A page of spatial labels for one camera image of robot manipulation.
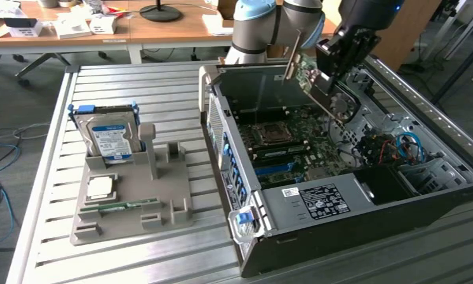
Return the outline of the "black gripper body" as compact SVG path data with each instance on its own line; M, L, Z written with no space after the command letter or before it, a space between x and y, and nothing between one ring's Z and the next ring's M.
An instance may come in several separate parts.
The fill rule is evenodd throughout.
M399 0L343 0L339 5L342 29L367 28L374 31L387 29L403 6Z

